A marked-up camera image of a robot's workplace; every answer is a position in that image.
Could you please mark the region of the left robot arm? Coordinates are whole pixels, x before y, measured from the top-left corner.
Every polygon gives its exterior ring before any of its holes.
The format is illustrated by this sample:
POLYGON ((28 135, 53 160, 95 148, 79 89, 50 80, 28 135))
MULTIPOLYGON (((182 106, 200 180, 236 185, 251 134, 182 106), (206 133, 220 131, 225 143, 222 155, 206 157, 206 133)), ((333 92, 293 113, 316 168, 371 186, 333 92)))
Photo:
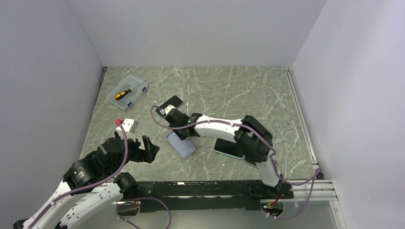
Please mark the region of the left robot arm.
POLYGON ((46 203, 30 218, 16 221, 13 228, 70 229, 107 204, 138 198, 138 184, 121 169, 129 161, 154 161, 160 147, 146 135, 142 140, 125 141, 119 135, 106 140, 74 162, 46 203))

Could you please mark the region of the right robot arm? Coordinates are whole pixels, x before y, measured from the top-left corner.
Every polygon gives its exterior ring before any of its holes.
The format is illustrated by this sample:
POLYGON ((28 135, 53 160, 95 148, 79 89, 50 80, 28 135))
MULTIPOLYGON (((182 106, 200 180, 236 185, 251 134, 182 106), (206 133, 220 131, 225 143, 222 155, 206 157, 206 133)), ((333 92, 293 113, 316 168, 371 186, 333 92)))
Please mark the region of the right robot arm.
POLYGON ((235 144, 234 154, 256 166, 263 185, 263 192, 269 198, 281 193, 282 186, 277 176, 277 167, 271 160, 272 135, 251 115, 243 119, 226 120, 212 118, 200 113, 191 116, 182 113, 172 105, 158 109, 181 140, 188 137, 215 137, 235 144))

